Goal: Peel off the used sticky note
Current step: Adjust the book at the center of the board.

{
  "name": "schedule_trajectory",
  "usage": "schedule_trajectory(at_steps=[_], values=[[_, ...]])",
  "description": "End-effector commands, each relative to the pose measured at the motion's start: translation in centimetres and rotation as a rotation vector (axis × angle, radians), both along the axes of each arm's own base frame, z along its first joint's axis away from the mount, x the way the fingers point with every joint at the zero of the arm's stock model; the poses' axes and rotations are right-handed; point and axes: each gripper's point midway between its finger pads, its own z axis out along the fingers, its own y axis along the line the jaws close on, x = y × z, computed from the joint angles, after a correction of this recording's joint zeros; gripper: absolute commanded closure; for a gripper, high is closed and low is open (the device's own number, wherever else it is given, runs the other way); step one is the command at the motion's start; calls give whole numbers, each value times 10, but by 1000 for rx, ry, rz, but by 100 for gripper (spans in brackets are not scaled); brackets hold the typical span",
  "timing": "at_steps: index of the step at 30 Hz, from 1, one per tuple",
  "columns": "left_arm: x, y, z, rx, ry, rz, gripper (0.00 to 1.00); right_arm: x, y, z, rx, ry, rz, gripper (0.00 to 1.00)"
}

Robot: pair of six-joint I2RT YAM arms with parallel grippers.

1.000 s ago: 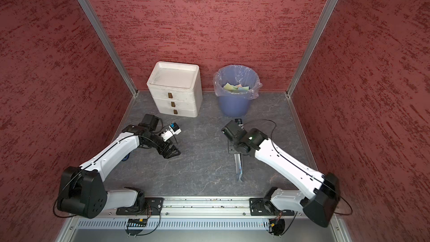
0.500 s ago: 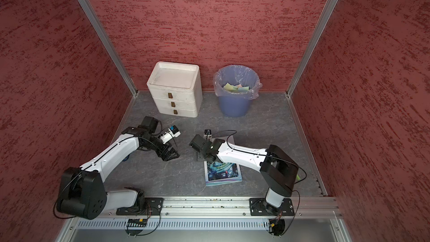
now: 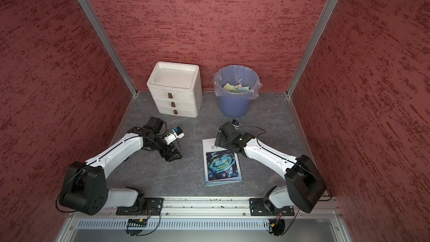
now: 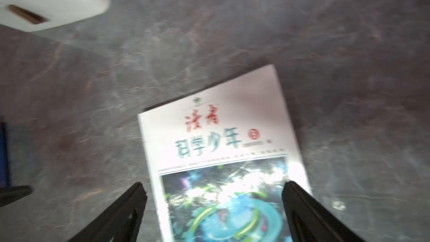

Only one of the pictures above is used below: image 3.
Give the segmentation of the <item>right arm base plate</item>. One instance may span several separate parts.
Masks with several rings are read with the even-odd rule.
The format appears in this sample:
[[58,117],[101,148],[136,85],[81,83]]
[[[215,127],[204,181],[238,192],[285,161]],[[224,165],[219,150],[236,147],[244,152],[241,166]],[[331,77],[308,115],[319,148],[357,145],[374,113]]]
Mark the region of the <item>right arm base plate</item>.
[[252,216],[294,216],[295,212],[292,206],[276,208],[268,199],[250,198],[250,213]]

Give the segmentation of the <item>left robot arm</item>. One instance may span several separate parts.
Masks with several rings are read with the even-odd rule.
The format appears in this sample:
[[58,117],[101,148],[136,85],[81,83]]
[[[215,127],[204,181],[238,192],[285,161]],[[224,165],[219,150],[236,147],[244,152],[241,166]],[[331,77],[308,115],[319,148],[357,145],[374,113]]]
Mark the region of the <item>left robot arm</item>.
[[160,205],[151,205],[144,191],[134,187],[109,189],[107,178],[131,155],[140,150],[157,151],[167,162],[180,160],[175,143],[184,137],[180,127],[162,132],[165,121],[151,117],[143,127],[133,127],[105,151],[86,160],[75,161],[66,169],[56,208],[63,213],[81,212],[93,216],[103,209],[116,208],[117,215],[147,215],[160,212]]

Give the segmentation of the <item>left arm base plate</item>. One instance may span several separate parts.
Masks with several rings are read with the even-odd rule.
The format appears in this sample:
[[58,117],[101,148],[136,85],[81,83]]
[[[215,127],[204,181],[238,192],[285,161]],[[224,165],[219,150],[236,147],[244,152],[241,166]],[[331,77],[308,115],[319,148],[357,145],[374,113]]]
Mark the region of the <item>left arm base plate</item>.
[[163,207],[163,198],[139,198],[131,207],[118,207],[117,216],[159,216]]

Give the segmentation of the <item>children's science magazine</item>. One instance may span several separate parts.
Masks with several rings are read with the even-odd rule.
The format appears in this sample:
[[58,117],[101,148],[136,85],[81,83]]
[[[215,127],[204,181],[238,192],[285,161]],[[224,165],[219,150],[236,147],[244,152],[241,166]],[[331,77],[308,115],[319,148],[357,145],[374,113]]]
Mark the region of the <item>children's science magazine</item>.
[[243,181],[236,153],[217,147],[214,138],[202,140],[202,144],[206,186]]

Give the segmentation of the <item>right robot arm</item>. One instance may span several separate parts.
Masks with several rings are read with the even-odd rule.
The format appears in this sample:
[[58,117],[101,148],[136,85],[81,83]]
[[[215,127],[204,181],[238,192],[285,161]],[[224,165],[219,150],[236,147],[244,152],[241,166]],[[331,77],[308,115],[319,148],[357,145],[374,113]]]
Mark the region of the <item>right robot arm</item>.
[[327,183],[314,162],[306,155],[287,155],[250,133],[241,133],[236,121],[218,128],[215,145],[256,160],[272,169],[285,180],[285,186],[273,187],[252,207],[261,205],[270,215],[279,214],[284,207],[295,206],[310,213],[327,190]]

